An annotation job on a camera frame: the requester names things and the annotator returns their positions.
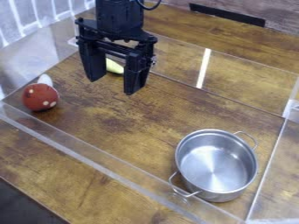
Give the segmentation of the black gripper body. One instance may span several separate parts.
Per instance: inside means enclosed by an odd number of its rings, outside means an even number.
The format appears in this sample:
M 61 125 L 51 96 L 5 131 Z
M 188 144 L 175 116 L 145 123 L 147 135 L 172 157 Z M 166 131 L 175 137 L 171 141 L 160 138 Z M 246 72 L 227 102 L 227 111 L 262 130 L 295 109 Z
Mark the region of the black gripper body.
M 157 37 L 141 28 L 133 28 L 125 32 L 105 32 L 97 28 L 95 20 L 80 17 L 75 20 L 79 27 L 76 37 L 79 53 L 85 63 L 109 54 L 127 60 L 127 56 L 136 54 L 143 63 L 155 61 L 155 44 Z

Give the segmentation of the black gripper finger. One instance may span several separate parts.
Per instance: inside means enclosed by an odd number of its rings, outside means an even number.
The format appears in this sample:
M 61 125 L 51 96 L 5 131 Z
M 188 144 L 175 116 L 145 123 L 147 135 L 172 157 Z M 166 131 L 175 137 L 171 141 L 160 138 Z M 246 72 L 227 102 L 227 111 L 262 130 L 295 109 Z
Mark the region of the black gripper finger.
M 149 73 L 151 59 L 136 53 L 129 53 L 125 58 L 124 92 L 132 95 L 145 85 Z
M 79 55 L 91 82 L 97 81 L 107 74 L 105 53 L 99 50 L 93 42 L 79 42 Z

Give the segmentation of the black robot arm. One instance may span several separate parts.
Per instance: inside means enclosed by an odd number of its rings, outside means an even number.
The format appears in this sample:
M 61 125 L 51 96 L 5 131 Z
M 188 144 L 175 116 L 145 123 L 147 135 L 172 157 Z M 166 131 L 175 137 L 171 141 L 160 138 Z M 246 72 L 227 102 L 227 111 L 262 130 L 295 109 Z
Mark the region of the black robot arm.
M 76 44 L 91 82 L 108 70 L 107 55 L 125 60 L 124 93 L 132 95 L 144 87 L 155 63 L 156 36 L 143 30 L 144 0 L 96 0 L 96 19 L 79 17 Z

